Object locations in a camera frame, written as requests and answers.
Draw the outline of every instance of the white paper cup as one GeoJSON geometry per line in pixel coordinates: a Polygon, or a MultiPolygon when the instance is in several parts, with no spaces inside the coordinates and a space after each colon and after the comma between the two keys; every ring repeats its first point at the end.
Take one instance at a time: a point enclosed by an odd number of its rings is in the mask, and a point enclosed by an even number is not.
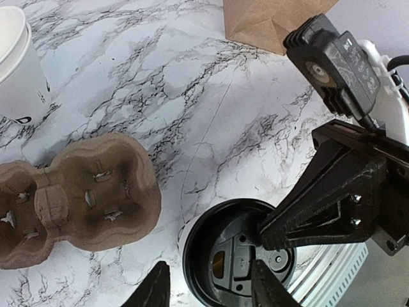
{"type": "Polygon", "coordinates": [[[51,103],[24,12],[0,8],[0,114],[22,125],[41,121],[51,103]]]}
{"type": "Polygon", "coordinates": [[[190,234],[190,231],[192,230],[193,226],[196,224],[197,220],[202,216],[196,216],[193,219],[191,219],[190,221],[188,221],[183,228],[180,230],[179,232],[179,236],[178,236],[178,251],[181,257],[183,257],[183,251],[185,250],[185,245],[186,245],[186,241],[187,241],[187,237],[190,234]]]}

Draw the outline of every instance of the screw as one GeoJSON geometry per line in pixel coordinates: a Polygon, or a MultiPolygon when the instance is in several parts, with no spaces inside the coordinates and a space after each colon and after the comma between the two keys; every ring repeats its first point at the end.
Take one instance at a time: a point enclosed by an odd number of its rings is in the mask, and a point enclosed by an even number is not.
{"type": "Polygon", "coordinates": [[[355,194],[355,195],[352,195],[351,198],[352,198],[352,201],[353,201],[354,203],[359,203],[359,202],[360,202],[360,199],[362,198],[362,196],[361,196],[361,195],[358,195],[358,194],[355,194]]]}
{"type": "Polygon", "coordinates": [[[318,64],[314,64],[312,69],[317,75],[320,75],[320,76],[325,75],[324,69],[322,69],[318,64]]]}
{"type": "Polygon", "coordinates": [[[360,219],[351,219],[351,224],[355,227],[358,227],[360,224],[361,220],[360,219]]]}

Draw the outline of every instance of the black plastic mount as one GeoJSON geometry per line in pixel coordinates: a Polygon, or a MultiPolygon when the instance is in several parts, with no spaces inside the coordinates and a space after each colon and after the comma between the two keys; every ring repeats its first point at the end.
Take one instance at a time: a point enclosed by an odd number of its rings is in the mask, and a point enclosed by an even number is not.
{"type": "Polygon", "coordinates": [[[409,148],[334,120],[313,131],[316,155],[259,226],[266,249],[364,242],[395,255],[408,242],[409,148]]]}
{"type": "Polygon", "coordinates": [[[307,20],[284,40],[288,58],[314,86],[332,113],[353,116],[377,130],[369,113],[380,81],[350,32],[339,34],[324,15],[307,20]]]}

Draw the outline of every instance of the white cup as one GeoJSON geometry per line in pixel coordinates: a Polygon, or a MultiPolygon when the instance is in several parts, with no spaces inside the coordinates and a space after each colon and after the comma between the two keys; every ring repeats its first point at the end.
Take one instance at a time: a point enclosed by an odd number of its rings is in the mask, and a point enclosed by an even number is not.
{"type": "Polygon", "coordinates": [[[186,241],[187,238],[190,234],[190,231],[192,230],[193,226],[196,224],[197,220],[202,216],[196,216],[194,218],[192,218],[190,221],[188,221],[183,228],[180,230],[179,232],[179,236],[178,236],[178,251],[181,257],[183,257],[183,251],[185,250],[185,245],[186,245],[186,241]]]}
{"type": "Polygon", "coordinates": [[[20,8],[0,7],[0,114],[22,125],[40,122],[51,103],[31,35],[20,8]]]}

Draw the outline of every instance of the white marble surface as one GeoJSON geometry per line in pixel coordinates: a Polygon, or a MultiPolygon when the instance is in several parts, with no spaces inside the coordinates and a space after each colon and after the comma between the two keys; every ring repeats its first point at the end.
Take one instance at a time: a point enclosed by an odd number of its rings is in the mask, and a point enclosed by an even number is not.
{"type": "MultiPolygon", "coordinates": [[[[99,253],[67,242],[44,263],[0,271],[0,306],[121,306],[159,260],[171,306],[187,290],[177,237],[230,198],[277,205],[330,119],[282,56],[224,39],[221,0],[0,0],[23,7],[53,105],[36,127],[0,122],[0,162],[47,165],[72,141],[120,131],[149,151],[163,193],[155,230],[99,253]]],[[[298,272],[316,248],[298,251],[298,272]]]]}

